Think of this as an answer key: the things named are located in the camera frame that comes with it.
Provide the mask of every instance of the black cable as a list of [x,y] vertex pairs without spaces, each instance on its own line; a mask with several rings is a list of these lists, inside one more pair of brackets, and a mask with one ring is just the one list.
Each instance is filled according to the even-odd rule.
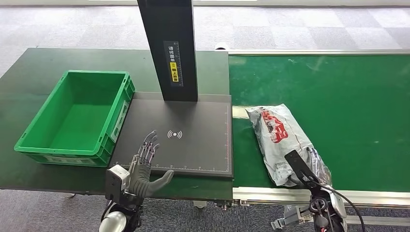
[[325,187],[325,186],[319,184],[318,182],[312,180],[311,178],[309,178],[309,179],[310,179],[313,183],[319,185],[320,187],[322,187],[322,188],[324,188],[324,189],[327,189],[327,190],[329,190],[329,191],[331,191],[331,192],[333,192],[333,193],[335,193],[335,194],[341,196],[343,199],[345,199],[345,200],[353,207],[353,209],[356,211],[356,214],[358,215],[358,217],[359,217],[359,219],[360,219],[360,223],[362,224],[362,231],[363,231],[363,232],[366,232],[365,223],[363,222],[362,215],[360,214],[360,212],[359,212],[359,210],[356,208],[356,206],[353,204],[353,202],[351,202],[349,199],[347,199],[347,197],[343,196],[343,195],[342,195],[341,193],[339,193],[338,191],[336,191],[336,190],[334,190],[334,189],[331,189],[331,188],[328,188],[328,187]]

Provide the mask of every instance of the black vertical post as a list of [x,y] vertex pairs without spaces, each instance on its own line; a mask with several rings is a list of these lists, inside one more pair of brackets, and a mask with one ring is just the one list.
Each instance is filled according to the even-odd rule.
[[198,101],[191,0],[138,0],[164,101]]

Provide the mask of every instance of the yellow warning sticker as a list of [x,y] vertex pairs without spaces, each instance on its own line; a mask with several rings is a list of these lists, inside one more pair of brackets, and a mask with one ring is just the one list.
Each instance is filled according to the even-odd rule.
[[172,82],[179,82],[178,71],[176,69],[176,62],[169,62],[169,66],[171,67]]

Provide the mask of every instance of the wireless charging symbol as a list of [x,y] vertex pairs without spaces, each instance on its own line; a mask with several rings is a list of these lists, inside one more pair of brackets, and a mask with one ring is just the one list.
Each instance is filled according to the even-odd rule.
[[170,130],[168,131],[167,136],[169,139],[172,139],[172,138],[180,139],[182,138],[182,131],[173,132],[172,130]]

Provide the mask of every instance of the black mat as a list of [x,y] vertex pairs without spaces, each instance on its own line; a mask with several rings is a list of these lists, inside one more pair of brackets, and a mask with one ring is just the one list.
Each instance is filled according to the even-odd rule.
[[160,93],[135,93],[110,167],[128,167],[145,136],[161,144],[153,172],[232,177],[232,106],[229,95],[200,94],[198,102],[164,101]]

